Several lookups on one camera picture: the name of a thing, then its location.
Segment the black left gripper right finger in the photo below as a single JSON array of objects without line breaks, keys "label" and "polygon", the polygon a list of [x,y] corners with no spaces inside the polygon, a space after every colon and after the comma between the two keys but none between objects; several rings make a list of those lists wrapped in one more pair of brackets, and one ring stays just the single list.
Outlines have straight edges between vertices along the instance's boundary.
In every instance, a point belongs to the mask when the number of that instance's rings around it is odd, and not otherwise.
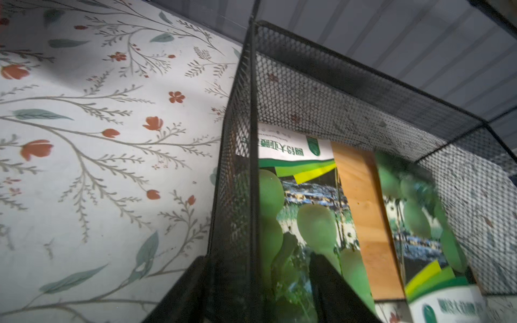
[{"label": "black left gripper right finger", "polygon": [[311,254],[309,274],[319,322],[368,323],[380,321],[325,256]]}]

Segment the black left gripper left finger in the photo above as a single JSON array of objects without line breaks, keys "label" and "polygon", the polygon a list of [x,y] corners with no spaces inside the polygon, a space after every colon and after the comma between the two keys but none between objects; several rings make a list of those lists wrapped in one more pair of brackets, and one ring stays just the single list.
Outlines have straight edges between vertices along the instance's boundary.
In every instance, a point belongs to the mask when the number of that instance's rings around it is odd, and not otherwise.
[{"label": "black left gripper left finger", "polygon": [[208,285],[209,259],[197,257],[143,323],[202,322]]}]

